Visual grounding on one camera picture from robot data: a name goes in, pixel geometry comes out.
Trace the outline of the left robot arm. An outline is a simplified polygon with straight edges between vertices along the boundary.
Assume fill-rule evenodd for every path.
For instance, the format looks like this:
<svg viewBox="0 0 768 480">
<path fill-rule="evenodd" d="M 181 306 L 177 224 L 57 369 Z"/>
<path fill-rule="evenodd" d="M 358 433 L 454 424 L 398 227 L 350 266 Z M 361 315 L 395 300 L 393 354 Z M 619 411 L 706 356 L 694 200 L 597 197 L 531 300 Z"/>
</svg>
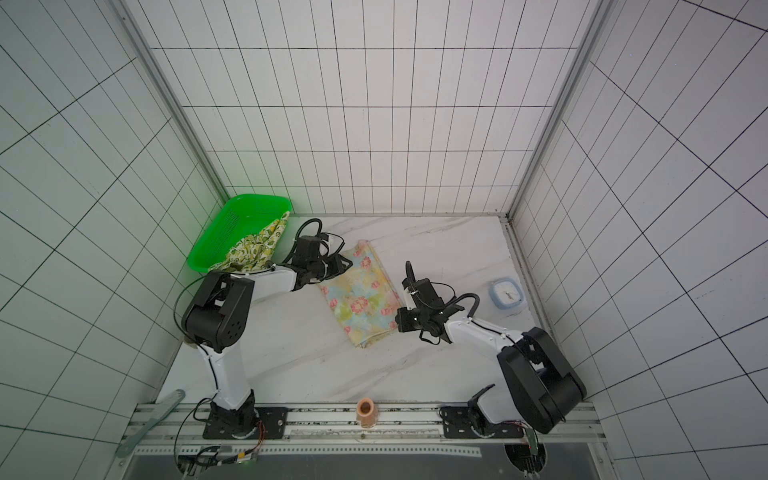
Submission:
<svg viewBox="0 0 768 480">
<path fill-rule="evenodd" d="M 255 393 L 240 348 L 251 304 L 346 273 L 353 262 L 342 255 L 341 247 L 330 249 L 328 240 L 326 233 L 301 236 L 279 264 L 269 261 L 254 273 L 214 270 L 204 277 L 181 327 L 204 357 L 214 382 L 206 438 L 247 439 L 258 431 Z"/>
</svg>

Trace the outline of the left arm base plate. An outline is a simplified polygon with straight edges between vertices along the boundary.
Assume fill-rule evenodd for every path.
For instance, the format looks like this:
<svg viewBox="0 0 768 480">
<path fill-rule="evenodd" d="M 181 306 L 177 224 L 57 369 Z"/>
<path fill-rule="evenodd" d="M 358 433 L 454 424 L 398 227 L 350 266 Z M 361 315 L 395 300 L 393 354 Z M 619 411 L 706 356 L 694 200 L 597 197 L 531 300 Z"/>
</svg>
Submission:
<svg viewBox="0 0 768 480">
<path fill-rule="evenodd" d="M 251 407 L 230 411 L 214 407 L 205 422 L 206 440 L 279 440 L 283 438 L 289 410 L 284 407 Z"/>
</svg>

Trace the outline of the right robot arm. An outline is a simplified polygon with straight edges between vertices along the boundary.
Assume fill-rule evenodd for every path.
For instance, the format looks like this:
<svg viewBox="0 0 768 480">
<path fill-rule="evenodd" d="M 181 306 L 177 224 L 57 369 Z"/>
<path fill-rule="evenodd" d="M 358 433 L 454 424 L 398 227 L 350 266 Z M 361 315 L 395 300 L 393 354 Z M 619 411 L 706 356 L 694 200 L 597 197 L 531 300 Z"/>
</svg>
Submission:
<svg viewBox="0 0 768 480">
<path fill-rule="evenodd" d="M 440 415 L 459 436 L 491 438 L 499 431 L 547 434 L 587 397 L 587 388 L 552 337 L 543 329 L 510 330 L 476 316 L 475 293 L 444 300 L 428 278 L 406 265 L 405 305 L 397 310 L 398 331 L 417 331 L 431 345 L 471 346 L 496 361 L 504 385 L 492 383 L 464 407 L 443 407 Z"/>
</svg>

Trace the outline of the pastel floral skirt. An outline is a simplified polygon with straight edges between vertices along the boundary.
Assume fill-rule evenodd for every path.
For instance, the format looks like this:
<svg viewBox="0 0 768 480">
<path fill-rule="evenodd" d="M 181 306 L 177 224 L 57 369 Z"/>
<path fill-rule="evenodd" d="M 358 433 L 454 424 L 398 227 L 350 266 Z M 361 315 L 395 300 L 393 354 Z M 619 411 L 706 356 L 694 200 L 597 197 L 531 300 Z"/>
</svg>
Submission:
<svg viewBox="0 0 768 480">
<path fill-rule="evenodd" d="M 360 240 L 343 256 L 352 266 L 319 288 L 351 343 L 366 348 L 397 329 L 403 302 L 369 241 Z"/>
</svg>

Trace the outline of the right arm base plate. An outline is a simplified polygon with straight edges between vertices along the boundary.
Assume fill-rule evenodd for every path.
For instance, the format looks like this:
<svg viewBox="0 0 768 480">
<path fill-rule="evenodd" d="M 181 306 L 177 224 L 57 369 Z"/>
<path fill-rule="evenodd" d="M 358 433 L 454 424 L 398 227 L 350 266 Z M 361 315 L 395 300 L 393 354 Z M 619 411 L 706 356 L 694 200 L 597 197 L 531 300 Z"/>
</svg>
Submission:
<svg viewBox="0 0 768 480">
<path fill-rule="evenodd" d="M 492 424 L 478 408 L 442 406 L 438 409 L 446 439 L 522 439 L 524 430 L 516 424 Z"/>
</svg>

